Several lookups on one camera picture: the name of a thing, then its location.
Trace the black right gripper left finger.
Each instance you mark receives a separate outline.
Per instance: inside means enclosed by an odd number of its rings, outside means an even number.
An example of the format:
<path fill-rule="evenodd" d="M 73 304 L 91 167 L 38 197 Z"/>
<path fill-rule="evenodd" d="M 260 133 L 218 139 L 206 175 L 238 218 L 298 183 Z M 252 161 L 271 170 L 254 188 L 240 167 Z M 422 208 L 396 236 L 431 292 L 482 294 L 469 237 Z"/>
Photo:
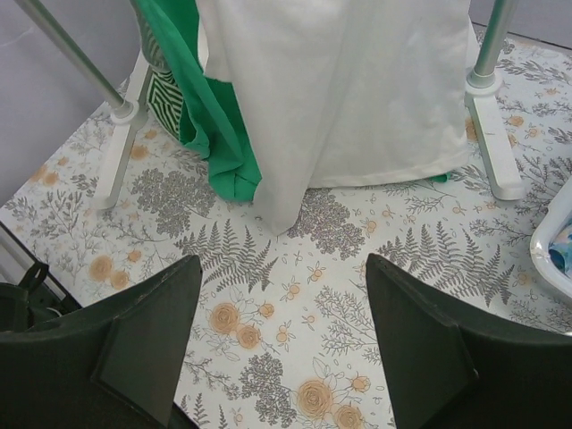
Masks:
<path fill-rule="evenodd" d="M 46 274 L 38 263 L 1 286 L 2 427 L 191 428 L 174 395 L 198 307 L 198 257 L 65 315 L 30 304 Z"/>

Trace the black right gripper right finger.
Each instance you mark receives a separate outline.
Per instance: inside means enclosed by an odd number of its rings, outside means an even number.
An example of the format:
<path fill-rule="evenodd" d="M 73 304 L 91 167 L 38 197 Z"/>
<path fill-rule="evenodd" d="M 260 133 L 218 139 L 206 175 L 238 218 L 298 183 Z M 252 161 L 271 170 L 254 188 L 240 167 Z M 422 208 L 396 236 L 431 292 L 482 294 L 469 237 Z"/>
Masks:
<path fill-rule="evenodd" d="M 493 315 L 376 254 L 366 288 L 398 428 L 569 428 L 571 339 Z"/>

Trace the white tank top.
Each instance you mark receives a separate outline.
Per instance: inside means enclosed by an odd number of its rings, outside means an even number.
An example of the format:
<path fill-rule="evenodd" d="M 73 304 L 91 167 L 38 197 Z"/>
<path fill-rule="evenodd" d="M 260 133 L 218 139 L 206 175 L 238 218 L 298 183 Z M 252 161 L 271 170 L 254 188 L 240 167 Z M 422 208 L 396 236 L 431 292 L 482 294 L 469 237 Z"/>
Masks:
<path fill-rule="evenodd" d="M 310 188 L 467 163 L 466 1 L 200 1 L 206 75 L 231 83 L 280 234 Z"/>

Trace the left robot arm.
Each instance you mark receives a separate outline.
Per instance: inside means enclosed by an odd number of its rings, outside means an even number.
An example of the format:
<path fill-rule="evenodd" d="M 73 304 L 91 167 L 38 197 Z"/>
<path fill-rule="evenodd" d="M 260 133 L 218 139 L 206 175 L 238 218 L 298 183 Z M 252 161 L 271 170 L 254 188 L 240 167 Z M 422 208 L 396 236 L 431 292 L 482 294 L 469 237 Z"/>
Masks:
<path fill-rule="evenodd" d="M 1 287 L 2 427 L 191 428 L 174 396 L 198 307 L 198 257 L 66 315 L 30 304 L 46 274 L 38 263 Z"/>

